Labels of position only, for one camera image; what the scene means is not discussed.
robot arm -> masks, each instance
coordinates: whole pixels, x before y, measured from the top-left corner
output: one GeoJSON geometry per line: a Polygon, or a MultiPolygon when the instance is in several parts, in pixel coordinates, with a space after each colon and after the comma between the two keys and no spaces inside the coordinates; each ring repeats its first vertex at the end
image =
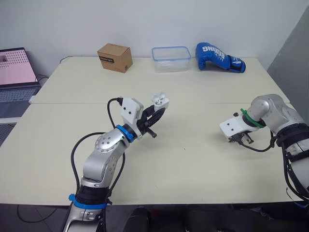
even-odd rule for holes
{"type": "Polygon", "coordinates": [[[119,158],[130,143],[145,133],[156,137],[149,127],[161,118],[168,104],[169,99],[162,93],[155,104],[144,111],[136,99],[121,99],[124,125],[117,125],[96,140],[94,151],[84,163],[81,185],[75,195],[69,196],[72,204],[62,231],[67,232],[74,221],[98,224],[111,194],[109,187],[119,158]]]}
{"type": "Polygon", "coordinates": [[[289,188],[303,200],[309,198],[309,127],[303,118],[289,108],[276,94],[255,98],[250,108],[241,109],[241,114],[234,114],[220,124],[220,128],[229,142],[243,145],[254,141],[248,135],[265,126],[275,135],[272,141],[282,147],[285,179],[289,188]],[[288,176],[296,188],[289,184],[288,176]]]}

plastic container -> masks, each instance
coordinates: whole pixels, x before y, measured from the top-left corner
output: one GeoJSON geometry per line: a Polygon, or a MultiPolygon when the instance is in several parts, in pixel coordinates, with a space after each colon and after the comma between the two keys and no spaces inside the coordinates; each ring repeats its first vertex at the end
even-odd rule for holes
{"type": "Polygon", "coordinates": [[[180,72],[189,69],[191,55],[187,47],[154,47],[151,50],[157,73],[180,72]]]}

blue joint band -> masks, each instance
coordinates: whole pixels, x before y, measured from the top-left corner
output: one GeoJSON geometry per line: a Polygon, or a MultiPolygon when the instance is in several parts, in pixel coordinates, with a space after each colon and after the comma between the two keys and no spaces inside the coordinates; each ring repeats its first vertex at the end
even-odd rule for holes
{"type": "Polygon", "coordinates": [[[75,194],[70,194],[69,195],[69,200],[73,202],[73,204],[81,209],[104,209],[106,208],[106,204],[82,204],[79,203],[76,198],[75,194]]]}
{"type": "Polygon", "coordinates": [[[117,125],[116,128],[118,128],[123,134],[125,134],[130,143],[133,142],[133,134],[128,132],[124,127],[120,125],[117,125]]]}

black cable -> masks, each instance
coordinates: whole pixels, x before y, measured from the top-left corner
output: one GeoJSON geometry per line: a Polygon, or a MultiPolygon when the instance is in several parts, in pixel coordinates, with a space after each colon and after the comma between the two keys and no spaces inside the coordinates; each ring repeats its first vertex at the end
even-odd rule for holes
{"type": "Polygon", "coordinates": [[[46,75],[43,75],[43,74],[37,74],[36,78],[37,78],[38,81],[41,81],[41,80],[43,80],[44,78],[48,79],[49,76],[46,76],[46,75]]]}
{"type": "MultiPolygon", "coordinates": [[[[112,98],[108,101],[107,103],[107,112],[108,112],[108,116],[110,118],[110,121],[111,121],[111,124],[112,124],[112,127],[115,128],[115,124],[114,124],[114,121],[112,119],[112,115],[111,115],[111,111],[110,111],[110,104],[112,101],[118,101],[120,103],[120,105],[122,105],[122,98],[112,98]]],[[[96,134],[104,134],[104,132],[94,132],[94,133],[91,133],[91,134],[88,134],[88,135],[85,135],[83,138],[81,138],[74,146],[72,152],[71,152],[71,165],[72,165],[72,169],[73,169],[73,172],[74,172],[74,177],[75,177],[75,180],[76,180],[76,193],[78,193],[78,190],[79,190],[79,186],[80,186],[80,182],[79,182],[79,177],[78,177],[78,173],[76,171],[76,167],[75,167],[75,162],[74,162],[74,153],[75,153],[75,150],[76,148],[78,147],[78,145],[86,138],[92,136],[92,135],[96,135],[96,134]]],[[[112,194],[112,190],[114,189],[118,179],[120,178],[121,176],[121,173],[124,169],[124,166],[125,166],[125,161],[126,161],[126,155],[125,153],[122,154],[122,164],[121,164],[121,167],[120,167],[120,170],[119,170],[119,173],[117,175],[117,177],[115,178],[111,188],[109,189],[105,199],[104,199],[104,202],[105,204],[108,203],[108,198],[111,196],[112,194]]],[[[102,219],[100,221],[100,226],[98,226],[97,228],[97,231],[99,230],[103,230],[104,232],[106,232],[106,207],[103,208],[102,210],[102,219]]]]}
{"type": "MultiPolygon", "coordinates": [[[[41,219],[43,219],[43,217],[42,217],[42,215],[40,214],[40,212],[38,211],[37,207],[34,207],[34,209],[35,209],[35,211],[38,212],[38,214],[40,215],[41,219]]],[[[44,220],[43,222],[44,222],[44,224],[47,226],[48,230],[49,230],[50,232],[53,232],[52,229],[49,227],[49,225],[46,223],[46,221],[44,220]]]]}
{"type": "MultiPolygon", "coordinates": [[[[108,191],[108,194],[106,195],[105,197],[105,203],[107,204],[108,203],[108,198],[110,197],[110,195],[112,194],[112,190],[114,189],[121,173],[122,173],[122,170],[124,169],[124,166],[125,166],[125,161],[126,161],[126,155],[125,153],[122,154],[122,163],[121,163],[121,167],[120,167],[120,170],[118,172],[118,175],[116,177],[116,179],[114,180],[111,188],[109,189],[108,191]]],[[[106,207],[103,209],[103,212],[102,212],[102,222],[101,222],[101,228],[103,230],[103,232],[106,232],[106,207]]]]}
{"type": "Polygon", "coordinates": [[[300,199],[304,200],[304,201],[308,201],[309,199],[304,197],[303,195],[301,195],[296,189],[294,189],[290,183],[289,180],[289,176],[288,176],[288,171],[287,171],[287,158],[286,158],[286,153],[285,153],[285,148],[284,148],[284,144],[281,144],[281,148],[282,148],[282,154],[283,154],[283,172],[284,172],[284,179],[286,184],[288,185],[289,189],[300,199]]]}
{"type": "Polygon", "coordinates": [[[86,138],[92,136],[92,135],[96,135],[96,134],[104,134],[105,132],[94,132],[94,133],[90,133],[88,135],[85,135],[83,138],[81,138],[76,144],[75,146],[73,147],[72,149],[72,152],[71,152],[71,165],[72,165],[72,169],[73,169],[73,172],[74,172],[74,176],[75,176],[75,180],[76,180],[76,194],[78,192],[78,189],[79,189],[79,177],[78,177],[78,173],[76,171],[76,167],[75,167],[75,162],[74,162],[74,153],[75,153],[75,150],[76,148],[78,147],[78,145],[86,138]]]}
{"type": "MultiPolygon", "coordinates": [[[[111,111],[110,111],[110,104],[111,104],[111,102],[113,102],[113,101],[118,101],[118,102],[122,105],[122,98],[112,98],[112,99],[110,99],[110,100],[108,101],[108,103],[107,103],[107,113],[108,113],[108,116],[109,116],[109,118],[110,118],[112,127],[115,128],[115,124],[114,124],[114,121],[113,121],[113,119],[112,119],[112,115],[111,115],[111,111]]],[[[119,172],[118,172],[118,175],[117,175],[116,179],[114,180],[114,182],[113,182],[111,188],[109,189],[109,191],[108,191],[108,193],[107,193],[107,195],[106,195],[106,197],[105,197],[104,202],[105,202],[106,204],[108,203],[108,198],[111,196],[112,190],[114,189],[114,187],[115,187],[115,185],[116,185],[116,183],[117,183],[117,181],[118,181],[118,179],[119,179],[119,177],[120,177],[120,175],[121,175],[121,173],[122,173],[122,171],[123,171],[123,169],[124,169],[125,161],[126,161],[126,154],[123,153],[123,154],[122,154],[122,163],[121,163],[121,167],[120,167],[120,170],[119,170],[119,172]]],[[[101,226],[98,227],[98,229],[100,229],[100,230],[102,229],[103,232],[106,232],[106,207],[102,210],[102,222],[100,222],[100,225],[101,225],[101,226]]]]}
{"type": "Polygon", "coordinates": [[[272,147],[275,146],[275,141],[276,141],[276,139],[277,139],[277,138],[274,137],[273,132],[270,131],[270,143],[269,143],[269,146],[268,146],[267,148],[265,148],[265,149],[262,149],[262,150],[256,149],[256,148],[251,147],[251,146],[248,146],[248,145],[245,145],[241,140],[238,141],[238,143],[239,143],[240,145],[242,145],[243,147],[248,148],[248,149],[250,149],[250,150],[252,150],[252,151],[265,152],[265,151],[268,151],[269,149],[271,149],[272,147]]]}
{"type": "Polygon", "coordinates": [[[110,121],[111,121],[111,124],[112,124],[113,128],[115,128],[115,124],[114,124],[114,121],[112,119],[111,110],[110,110],[110,104],[111,104],[111,102],[117,101],[117,100],[118,100],[118,98],[112,98],[107,103],[107,113],[108,113],[108,117],[110,118],[110,121]]]}
{"type": "Polygon", "coordinates": [[[68,58],[68,57],[73,57],[73,56],[67,56],[67,57],[62,58],[62,59],[59,61],[59,64],[61,64],[61,62],[62,62],[64,59],[68,58]]]}
{"type": "Polygon", "coordinates": [[[21,216],[20,216],[20,214],[19,214],[19,205],[17,205],[17,216],[18,216],[18,218],[19,218],[21,221],[23,221],[23,222],[25,222],[25,223],[38,223],[38,222],[41,222],[41,221],[44,221],[44,220],[48,219],[51,215],[53,215],[53,213],[54,213],[56,210],[57,210],[57,209],[54,209],[54,210],[50,213],[50,215],[48,215],[48,216],[45,217],[45,218],[42,218],[41,220],[38,220],[38,221],[26,221],[26,220],[24,220],[24,219],[21,218],[21,216]]]}

white wall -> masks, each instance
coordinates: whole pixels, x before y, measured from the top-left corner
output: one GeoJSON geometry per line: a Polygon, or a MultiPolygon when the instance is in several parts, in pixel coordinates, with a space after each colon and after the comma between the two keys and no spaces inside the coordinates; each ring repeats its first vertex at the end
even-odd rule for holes
{"type": "Polygon", "coordinates": [[[67,55],[95,56],[105,43],[148,57],[155,46],[198,42],[258,57],[267,69],[308,0],[0,0],[0,49],[23,46],[51,74],[67,55]]]}

